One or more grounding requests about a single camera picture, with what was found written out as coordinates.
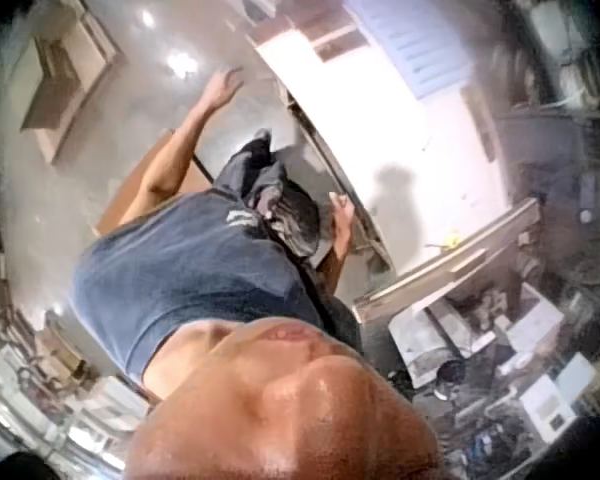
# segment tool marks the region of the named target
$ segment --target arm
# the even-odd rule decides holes
[[[346,195],[338,196],[330,193],[329,197],[333,205],[333,247],[318,266],[318,273],[323,276],[327,291],[333,295],[338,288],[344,262],[351,250],[355,209]]]
[[[235,80],[238,71],[214,73],[198,103],[147,169],[140,189],[120,225],[146,215],[178,193],[207,121],[227,105],[242,87],[242,82]]]

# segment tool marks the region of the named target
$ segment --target shiny floor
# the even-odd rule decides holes
[[[94,241],[93,226],[126,175],[165,129],[179,125],[206,79],[222,66],[244,66],[247,84],[200,141],[198,157],[212,176],[261,127],[273,129],[275,149],[295,144],[298,135],[271,73],[241,33],[240,2],[85,3],[121,55],[86,103],[53,167],[44,162],[33,134],[19,132],[9,103],[10,72],[44,7],[36,5],[0,37],[0,219],[16,306],[35,328],[42,327],[45,310],[63,311],[71,340],[106,371],[110,365],[73,318],[67,298],[75,262]],[[197,63],[185,79],[167,65],[169,55],[180,52]],[[308,149],[303,152],[304,159],[311,157]],[[324,176],[317,165],[301,158],[295,170],[305,178]],[[320,202],[329,182],[322,185],[310,191],[322,196]],[[349,271],[365,268],[360,259],[352,263]],[[345,275],[349,284],[339,296],[350,302],[364,293],[366,276]]]

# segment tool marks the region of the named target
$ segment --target navy shirt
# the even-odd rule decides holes
[[[261,218],[217,190],[99,239],[75,271],[73,306],[137,382],[165,339],[195,320],[282,316],[324,328],[306,279]]]

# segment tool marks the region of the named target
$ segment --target printed logo on shirt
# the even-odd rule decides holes
[[[253,227],[258,226],[258,218],[253,212],[245,210],[232,210],[227,215],[227,223],[230,227]]]

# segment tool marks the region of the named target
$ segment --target workshop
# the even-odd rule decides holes
[[[600,1],[0,2],[0,479],[600,477]]]

